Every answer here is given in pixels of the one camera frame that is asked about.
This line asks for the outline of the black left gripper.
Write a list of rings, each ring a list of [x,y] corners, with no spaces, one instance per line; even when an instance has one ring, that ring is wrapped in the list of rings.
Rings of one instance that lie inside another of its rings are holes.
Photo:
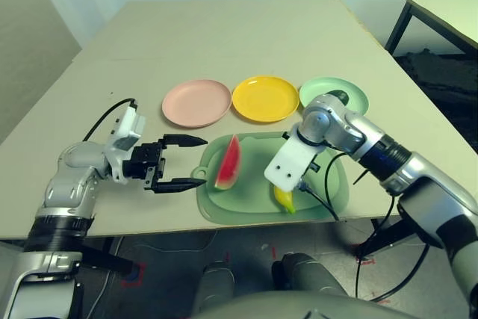
[[[166,160],[162,152],[168,145],[195,147],[208,141],[188,134],[165,134],[154,143],[135,146],[129,160],[122,162],[123,175],[127,179],[143,180],[144,189],[153,193],[179,193],[197,188],[206,183],[205,179],[177,178],[160,182],[163,178]]]

